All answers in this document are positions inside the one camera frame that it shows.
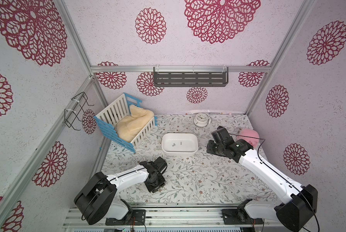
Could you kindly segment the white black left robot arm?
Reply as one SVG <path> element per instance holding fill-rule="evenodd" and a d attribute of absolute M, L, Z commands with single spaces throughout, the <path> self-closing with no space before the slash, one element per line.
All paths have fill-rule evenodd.
<path fill-rule="evenodd" d="M 81 219 L 89 225 L 103 218 L 127 224 L 133 220 L 133 209 L 123 199 L 115 199 L 118 192 L 136 184 L 144 183 L 150 193 L 156 193 L 165 185 L 163 176 L 167 162 L 162 157 L 155 161 L 143 161 L 119 174 L 95 173 L 74 199 L 82 214 Z"/>

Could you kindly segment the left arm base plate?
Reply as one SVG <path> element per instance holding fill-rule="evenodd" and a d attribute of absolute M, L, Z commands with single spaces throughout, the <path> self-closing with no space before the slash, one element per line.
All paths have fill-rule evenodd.
<path fill-rule="evenodd" d="M 132 210 L 131 212 L 127 213 L 127 215 L 121 219 L 117 220 L 114 218 L 107 218 L 106 219 L 106 226 L 121 226 L 121 225 L 134 225 L 134 226 L 143 226 L 145 225 L 146 220 L 146 210 L 139 209 L 139 210 Z"/>

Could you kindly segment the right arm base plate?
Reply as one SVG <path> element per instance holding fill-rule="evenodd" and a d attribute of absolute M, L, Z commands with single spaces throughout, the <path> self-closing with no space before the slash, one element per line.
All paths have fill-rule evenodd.
<path fill-rule="evenodd" d="M 245 205 L 253 201 L 246 199 L 240 203 L 236 208 L 222 209 L 222 218 L 225 225 L 260 225 L 264 222 L 261 218 L 251 218 L 245 211 Z"/>

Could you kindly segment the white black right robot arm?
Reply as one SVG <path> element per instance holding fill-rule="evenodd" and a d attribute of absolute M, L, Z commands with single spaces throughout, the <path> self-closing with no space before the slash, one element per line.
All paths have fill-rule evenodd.
<path fill-rule="evenodd" d="M 234 140 L 222 126 L 212 132 L 212 137 L 207 144 L 209 154 L 229 158 L 247 168 L 279 198 L 278 202 L 246 199 L 235 210 L 223 210 L 225 224 L 255 224 L 258 219 L 268 219 L 280 222 L 292 232 L 299 232 L 311 218 L 316 217 L 318 191 L 315 187 L 304 186 L 289 178 L 263 159 L 247 141 Z"/>

